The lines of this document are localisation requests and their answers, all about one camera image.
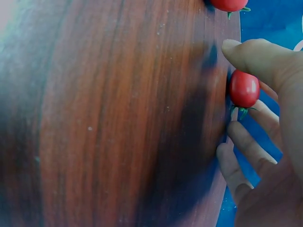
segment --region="cherry tomato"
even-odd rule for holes
[[[221,11],[236,12],[245,8],[248,0],[210,0],[210,2]]]
[[[251,108],[260,96],[259,80],[248,73],[235,70],[229,84],[229,94],[236,107]]]

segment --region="brown wooden table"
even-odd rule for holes
[[[215,226],[239,35],[200,0],[0,1],[0,226]]]

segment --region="blue background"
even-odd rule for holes
[[[251,12],[241,12],[241,41],[264,38],[278,45],[294,49],[298,42],[303,40],[302,31],[302,0],[250,0],[247,5]],[[278,105],[266,94],[261,93],[260,99],[276,114],[279,114]],[[270,142],[268,136],[253,119],[245,117],[241,123],[248,129],[255,140],[274,158],[279,160],[281,153]],[[245,158],[235,148],[244,174],[253,185],[259,182],[259,177],[249,166]],[[217,227],[232,227],[237,208],[232,201],[228,188],[225,191]]]

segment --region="fingernail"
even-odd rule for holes
[[[232,39],[225,39],[223,41],[222,50],[223,51],[228,51],[228,50],[233,49],[234,47],[236,47],[240,44],[241,43],[239,41],[232,40]]]

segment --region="hand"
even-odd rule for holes
[[[237,69],[255,75],[261,88],[280,106],[280,119],[258,100],[250,110],[273,143],[283,152],[277,163],[239,122],[228,135],[260,176],[253,188],[226,144],[217,149],[222,174],[238,206],[236,227],[303,226],[303,52],[266,40],[240,44],[226,40],[222,51]]]

